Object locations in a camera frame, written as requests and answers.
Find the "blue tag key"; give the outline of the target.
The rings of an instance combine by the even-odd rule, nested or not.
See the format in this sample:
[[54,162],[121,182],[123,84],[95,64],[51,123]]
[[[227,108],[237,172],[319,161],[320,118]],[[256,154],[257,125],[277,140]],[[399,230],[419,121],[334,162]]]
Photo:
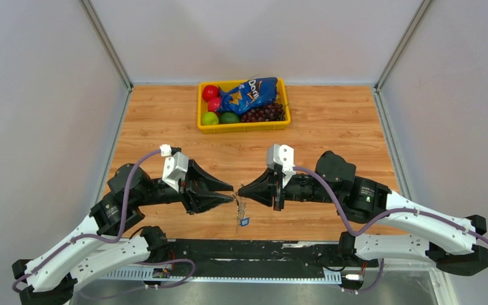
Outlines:
[[244,217],[244,218],[241,218],[239,220],[239,226],[241,226],[241,227],[245,227],[245,226],[249,225],[249,223],[250,223],[249,217]]

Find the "silver metal key holder plate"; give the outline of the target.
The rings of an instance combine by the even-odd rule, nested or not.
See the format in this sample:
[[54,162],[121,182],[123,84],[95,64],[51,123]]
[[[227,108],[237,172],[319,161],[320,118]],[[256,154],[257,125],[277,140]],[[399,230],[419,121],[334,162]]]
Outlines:
[[238,190],[244,186],[243,182],[240,182],[238,189],[232,194],[234,202],[236,203],[236,229],[235,233],[243,227],[239,226],[239,220],[247,216],[247,202],[246,199],[238,194]]

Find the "light green apple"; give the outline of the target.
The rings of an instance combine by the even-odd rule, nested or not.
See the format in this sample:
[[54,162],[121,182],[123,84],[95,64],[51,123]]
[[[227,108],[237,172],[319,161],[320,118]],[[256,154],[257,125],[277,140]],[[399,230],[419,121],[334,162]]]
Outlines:
[[201,124],[203,126],[212,126],[219,124],[219,116],[216,112],[205,112],[201,116]]

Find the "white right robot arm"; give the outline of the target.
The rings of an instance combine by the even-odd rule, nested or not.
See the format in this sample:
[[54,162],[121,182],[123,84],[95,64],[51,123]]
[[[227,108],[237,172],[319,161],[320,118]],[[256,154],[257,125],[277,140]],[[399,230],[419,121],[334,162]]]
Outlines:
[[360,259],[405,259],[432,263],[445,273],[472,276],[488,268],[486,232],[479,215],[453,217],[417,204],[374,180],[354,164],[324,152],[314,170],[298,167],[288,146],[274,146],[265,172],[238,196],[276,211],[287,201],[331,203],[346,226],[337,256],[345,265]]

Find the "blue Doritos chip bag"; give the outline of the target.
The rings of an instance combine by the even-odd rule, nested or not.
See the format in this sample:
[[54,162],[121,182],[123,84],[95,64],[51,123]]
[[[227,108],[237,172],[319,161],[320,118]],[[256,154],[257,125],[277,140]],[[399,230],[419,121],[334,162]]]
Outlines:
[[240,83],[229,91],[220,90],[218,113],[233,112],[242,116],[246,112],[276,101],[278,78],[255,78]]

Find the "yellow plastic bin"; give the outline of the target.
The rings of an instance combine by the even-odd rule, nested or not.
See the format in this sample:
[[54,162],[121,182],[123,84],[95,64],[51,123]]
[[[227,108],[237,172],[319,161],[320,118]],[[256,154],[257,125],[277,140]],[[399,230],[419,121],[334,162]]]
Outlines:
[[280,78],[277,84],[277,103],[286,107],[286,120],[285,121],[272,121],[272,122],[259,122],[259,123],[236,123],[236,124],[218,124],[212,126],[203,126],[201,124],[201,116],[208,112],[207,102],[205,102],[201,96],[202,91],[206,85],[214,85],[219,87],[220,90],[229,91],[234,87],[238,86],[240,83],[247,80],[229,80],[229,81],[210,81],[202,82],[199,84],[198,89],[198,116],[197,116],[197,126],[203,133],[227,133],[227,132],[246,132],[246,131],[261,131],[261,130],[283,130],[291,122],[290,108],[287,101],[287,93],[285,90],[285,83]]

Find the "dark green lime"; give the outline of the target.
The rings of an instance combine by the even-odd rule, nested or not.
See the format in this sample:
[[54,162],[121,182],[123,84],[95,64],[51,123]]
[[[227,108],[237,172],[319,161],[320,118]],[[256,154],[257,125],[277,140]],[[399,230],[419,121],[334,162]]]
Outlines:
[[224,112],[219,116],[219,123],[220,124],[236,124],[240,123],[241,119],[239,115],[233,112]]

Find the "purple grape bunch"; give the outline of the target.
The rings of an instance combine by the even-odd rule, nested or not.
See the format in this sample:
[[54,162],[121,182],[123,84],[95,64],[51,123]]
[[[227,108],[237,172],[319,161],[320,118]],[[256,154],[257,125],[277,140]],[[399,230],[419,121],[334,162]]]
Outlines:
[[241,123],[285,121],[286,107],[277,102],[251,109],[240,116]]

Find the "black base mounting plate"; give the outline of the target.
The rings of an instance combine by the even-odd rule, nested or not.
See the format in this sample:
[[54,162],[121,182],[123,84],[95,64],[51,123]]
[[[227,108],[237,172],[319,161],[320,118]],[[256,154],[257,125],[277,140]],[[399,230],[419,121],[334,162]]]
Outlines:
[[335,243],[177,239],[157,249],[148,262],[189,259],[199,276],[318,278],[326,270],[359,268],[363,260]]

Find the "pink red apple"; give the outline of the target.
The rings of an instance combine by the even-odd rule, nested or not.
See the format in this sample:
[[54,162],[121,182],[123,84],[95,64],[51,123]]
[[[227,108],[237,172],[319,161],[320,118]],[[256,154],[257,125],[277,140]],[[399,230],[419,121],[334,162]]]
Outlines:
[[221,102],[222,100],[220,97],[212,98],[211,100],[209,100],[207,102],[208,112],[217,112],[221,107]]

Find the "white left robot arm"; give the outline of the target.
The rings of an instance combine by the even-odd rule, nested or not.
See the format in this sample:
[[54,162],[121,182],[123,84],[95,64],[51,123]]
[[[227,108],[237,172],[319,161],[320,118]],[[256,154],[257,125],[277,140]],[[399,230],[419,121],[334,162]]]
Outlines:
[[168,239],[147,226],[128,241],[123,233],[144,219],[142,206],[181,203],[190,215],[231,202],[232,185],[182,154],[165,159],[160,178],[127,163],[108,181],[110,191],[64,239],[37,259],[12,265],[22,304],[66,304],[73,294],[108,272],[135,263],[174,264]]

